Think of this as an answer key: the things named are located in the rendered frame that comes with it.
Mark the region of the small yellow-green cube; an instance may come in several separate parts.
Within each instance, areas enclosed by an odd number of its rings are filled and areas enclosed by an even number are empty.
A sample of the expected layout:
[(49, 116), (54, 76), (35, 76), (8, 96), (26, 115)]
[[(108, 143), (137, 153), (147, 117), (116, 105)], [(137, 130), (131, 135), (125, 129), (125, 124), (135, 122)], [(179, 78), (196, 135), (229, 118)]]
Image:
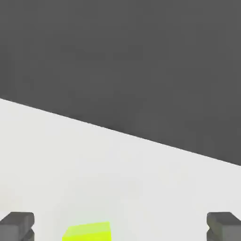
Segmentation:
[(62, 241), (112, 241), (109, 222), (70, 226)]

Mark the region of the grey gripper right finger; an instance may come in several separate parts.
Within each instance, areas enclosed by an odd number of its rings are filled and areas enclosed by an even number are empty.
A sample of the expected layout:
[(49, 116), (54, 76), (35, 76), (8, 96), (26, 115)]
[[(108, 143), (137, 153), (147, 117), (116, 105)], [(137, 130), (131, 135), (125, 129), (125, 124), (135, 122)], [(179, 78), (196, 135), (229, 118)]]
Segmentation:
[(207, 214), (207, 241), (241, 241), (241, 220), (231, 212)]

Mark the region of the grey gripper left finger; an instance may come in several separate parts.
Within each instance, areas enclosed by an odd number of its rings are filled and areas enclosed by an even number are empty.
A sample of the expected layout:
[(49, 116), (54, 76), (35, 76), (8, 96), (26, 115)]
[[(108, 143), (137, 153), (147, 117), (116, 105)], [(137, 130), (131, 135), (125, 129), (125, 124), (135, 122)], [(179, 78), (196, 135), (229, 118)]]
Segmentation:
[(10, 212), (0, 221), (0, 241), (34, 241), (34, 214)]

